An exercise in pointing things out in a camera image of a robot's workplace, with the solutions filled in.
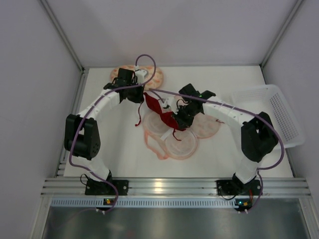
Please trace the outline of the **red bra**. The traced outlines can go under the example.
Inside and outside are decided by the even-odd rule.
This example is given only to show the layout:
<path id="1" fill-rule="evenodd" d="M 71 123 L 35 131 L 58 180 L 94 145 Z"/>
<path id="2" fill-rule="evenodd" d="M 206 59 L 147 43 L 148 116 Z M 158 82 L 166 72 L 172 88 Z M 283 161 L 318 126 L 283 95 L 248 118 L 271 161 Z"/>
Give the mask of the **red bra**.
<path id="1" fill-rule="evenodd" d="M 177 130 L 177 122 L 173 118 L 174 113 L 172 111 L 164 112 L 163 108 L 161 107 L 159 101 L 160 99 L 156 99 L 152 96 L 150 96 L 148 93 L 144 93 L 145 102 L 146 105 L 150 110 L 155 112 L 161 121 L 168 127 L 173 129 L 172 135 L 177 141 L 181 141 L 181 139 L 176 138 L 175 132 Z"/>

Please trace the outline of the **pink mesh laundry bag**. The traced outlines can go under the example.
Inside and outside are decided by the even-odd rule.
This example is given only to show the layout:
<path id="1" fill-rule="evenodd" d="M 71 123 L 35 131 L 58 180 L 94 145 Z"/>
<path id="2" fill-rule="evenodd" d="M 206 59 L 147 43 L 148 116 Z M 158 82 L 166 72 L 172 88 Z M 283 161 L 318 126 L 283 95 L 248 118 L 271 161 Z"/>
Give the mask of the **pink mesh laundry bag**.
<path id="1" fill-rule="evenodd" d="M 116 67 L 110 73 L 110 82 L 112 82 L 114 80 L 114 78 L 118 75 L 118 71 L 119 71 L 120 68 L 128 69 L 128 70 L 135 70 L 135 66 L 134 65 L 122 65 L 122 66 Z M 152 74 L 154 72 L 154 66 L 152 66 L 152 65 L 139 66 L 139 69 L 143 70 L 144 72 L 146 72 L 145 82 L 152 76 Z M 156 67 L 155 76 L 152 78 L 151 81 L 149 81 L 145 85 L 145 90 L 147 91 L 147 90 L 149 90 L 149 88 L 158 89 L 158 88 L 161 87 L 163 82 L 164 82 L 163 71 L 162 71 L 161 68 Z"/>
<path id="2" fill-rule="evenodd" d="M 144 140 L 147 148 L 160 160 L 184 160 L 191 157 L 199 139 L 211 138 L 220 129 L 221 121 L 199 113 L 190 127 L 179 130 L 173 118 L 174 111 L 167 103 L 177 103 L 181 97 L 161 100 L 145 93 L 145 100 L 150 112 L 143 119 Z"/>

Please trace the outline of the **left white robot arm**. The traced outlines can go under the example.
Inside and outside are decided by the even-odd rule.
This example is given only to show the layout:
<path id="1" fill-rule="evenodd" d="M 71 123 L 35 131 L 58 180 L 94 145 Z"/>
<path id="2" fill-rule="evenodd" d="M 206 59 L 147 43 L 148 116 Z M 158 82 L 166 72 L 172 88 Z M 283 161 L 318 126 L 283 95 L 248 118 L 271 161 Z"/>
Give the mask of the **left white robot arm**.
<path id="1" fill-rule="evenodd" d="M 98 121 L 124 100 L 144 102 L 145 77 L 146 72 L 138 66 L 133 70 L 120 68 L 87 108 L 66 118 L 64 148 L 69 151 L 71 166 L 86 170 L 97 182 L 111 183 L 111 171 L 98 158 L 101 149 Z"/>

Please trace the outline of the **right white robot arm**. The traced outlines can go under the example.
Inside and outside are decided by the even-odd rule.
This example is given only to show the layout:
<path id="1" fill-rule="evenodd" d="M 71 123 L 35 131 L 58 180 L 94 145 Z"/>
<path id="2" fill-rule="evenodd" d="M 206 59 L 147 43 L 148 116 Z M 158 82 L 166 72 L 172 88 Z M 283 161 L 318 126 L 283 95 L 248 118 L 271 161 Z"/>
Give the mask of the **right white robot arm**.
<path id="1" fill-rule="evenodd" d="M 199 113 L 214 117 L 230 127 L 241 161 L 233 180 L 247 184 L 257 175 L 257 168 L 263 158 L 271 153 L 278 144 L 278 137 L 272 131 L 269 115 L 239 111 L 236 107 L 223 102 L 211 91 L 200 93 L 192 84 L 187 84 L 178 93 L 186 105 L 178 107 L 173 117 L 181 127 L 191 126 Z"/>

